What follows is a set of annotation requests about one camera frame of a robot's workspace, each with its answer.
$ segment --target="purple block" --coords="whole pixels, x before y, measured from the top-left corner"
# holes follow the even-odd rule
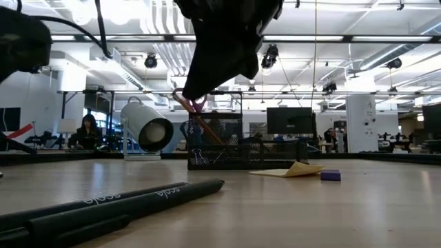
[[[321,180],[341,181],[340,171],[338,169],[324,169],[320,173]]]

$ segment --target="computer monitor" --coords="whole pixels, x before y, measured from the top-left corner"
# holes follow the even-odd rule
[[[315,115],[310,107],[268,107],[268,134],[314,134]]]
[[[426,133],[441,133],[441,104],[422,106],[424,116],[424,131]]]
[[[334,129],[345,129],[347,127],[346,121],[334,121]]]

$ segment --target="wall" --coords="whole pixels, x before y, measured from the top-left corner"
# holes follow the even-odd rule
[[[406,118],[400,120],[401,134],[410,135],[415,129],[424,129],[424,121],[418,121],[416,118]]]
[[[45,130],[53,130],[61,118],[62,96],[57,94],[58,88],[58,81],[51,81],[44,74],[16,72],[0,85],[0,107],[21,107],[20,126],[35,121],[36,132],[40,136]],[[15,140],[24,142],[32,135],[33,130]]]
[[[116,120],[119,119],[119,112],[114,113]],[[161,112],[172,123],[182,123],[188,121],[188,113],[186,112]],[[398,114],[397,113],[381,113],[376,114],[378,132],[384,134],[398,133]],[[334,121],[345,121],[346,112],[321,112],[316,113],[317,132],[323,136],[323,133],[330,127],[334,126]],[[249,133],[250,123],[266,123],[267,115],[265,112],[245,112],[243,114],[243,133]]]

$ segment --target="desk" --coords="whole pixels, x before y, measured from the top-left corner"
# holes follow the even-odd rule
[[[8,167],[0,191],[8,204],[0,204],[0,214],[219,177],[226,183],[217,194],[139,219],[78,247],[149,243],[162,248],[246,248],[273,247],[275,242],[278,248],[439,247],[441,222],[436,220],[441,212],[436,209],[441,199],[436,194],[441,168],[378,161],[316,163],[339,169],[342,183],[322,183],[316,176],[285,180],[235,171],[189,172],[187,161],[145,166],[96,160]],[[110,176],[91,176],[97,166],[102,175]],[[431,187],[425,177],[409,176],[424,174],[430,175]],[[373,193],[376,198],[362,197]]]
[[[80,161],[87,159],[100,158],[124,158],[122,153],[100,153],[100,152],[65,152],[58,150],[57,152],[39,152],[31,155],[26,153],[16,154],[0,154],[0,167],[9,165],[35,164],[35,163],[51,163],[63,161]]]
[[[326,142],[318,144],[320,151],[323,151],[323,147],[325,147],[326,153],[328,153],[328,148],[332,148],[333,146],[334,146],[334,144],[326,143]]]

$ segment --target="white lamp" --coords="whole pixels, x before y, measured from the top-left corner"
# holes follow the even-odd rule
[[[121,120],[124,124],[124,137],[127,130],[146,152],[162,150],[173,137],[173,124],[135,96],[130,97],[128,104],[121,110]]]
[[[66,134],[65,136],[65,142],[64,142],[64,148],[67,148],[68,145],[68,138],[69,134],[75,134],[76,133],[76,123],[73,119],[61,119],[58,127],[57,127],[57,133],[59,134]]]

